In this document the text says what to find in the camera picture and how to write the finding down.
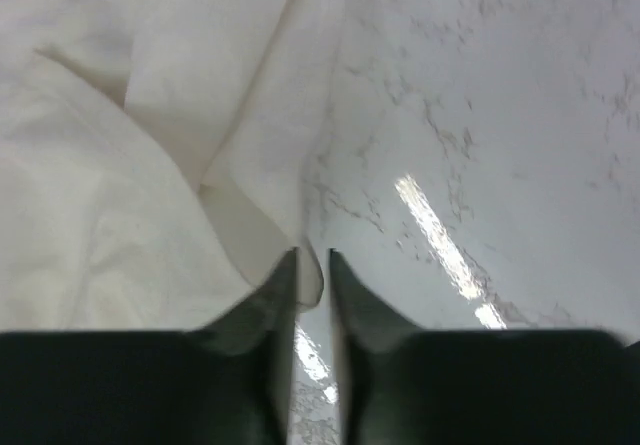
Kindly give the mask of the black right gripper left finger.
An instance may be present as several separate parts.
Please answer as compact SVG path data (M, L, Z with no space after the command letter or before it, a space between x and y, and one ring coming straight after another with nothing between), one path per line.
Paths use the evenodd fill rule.
M285 443L297 261L192 331L3 333L2 442Z

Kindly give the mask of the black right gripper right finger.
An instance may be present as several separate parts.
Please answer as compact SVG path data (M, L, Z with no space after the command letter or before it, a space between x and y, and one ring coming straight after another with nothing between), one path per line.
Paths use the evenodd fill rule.
M639 348L594 329L433 330L331 251L347 444L635 444Z

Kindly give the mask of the white t shirt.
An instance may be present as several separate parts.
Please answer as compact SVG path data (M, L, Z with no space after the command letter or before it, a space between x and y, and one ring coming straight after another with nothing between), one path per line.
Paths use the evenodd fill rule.
M1 326L197 328L299 251L345 0L1 0Z

